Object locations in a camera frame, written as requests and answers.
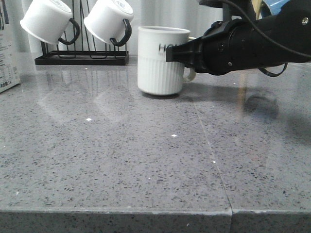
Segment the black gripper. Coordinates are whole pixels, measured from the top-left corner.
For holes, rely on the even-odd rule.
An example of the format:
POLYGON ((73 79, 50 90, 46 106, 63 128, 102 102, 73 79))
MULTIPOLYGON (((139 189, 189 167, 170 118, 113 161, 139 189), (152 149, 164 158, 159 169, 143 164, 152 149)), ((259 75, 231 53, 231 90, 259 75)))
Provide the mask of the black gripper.
POLYGON ((242 20, 216 22, 201 37, 167 47, 166 62, 179 62, 197 73, 224 75, 258 67, 257 32, 242 20))

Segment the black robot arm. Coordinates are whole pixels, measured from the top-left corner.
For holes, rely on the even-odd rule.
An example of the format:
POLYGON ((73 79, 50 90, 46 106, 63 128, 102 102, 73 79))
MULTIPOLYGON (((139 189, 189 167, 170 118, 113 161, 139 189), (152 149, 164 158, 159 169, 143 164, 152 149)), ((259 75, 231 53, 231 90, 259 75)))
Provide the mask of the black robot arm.
POLYGON ((256 19, 249 0, 201 0, 223 9, 223 19, 203 36, 166 49, 167 62, 180 62, 197 73, 224 75, 231 71, 306 63, 311 60, 311 3, 290 0, 276 15, 256 19))

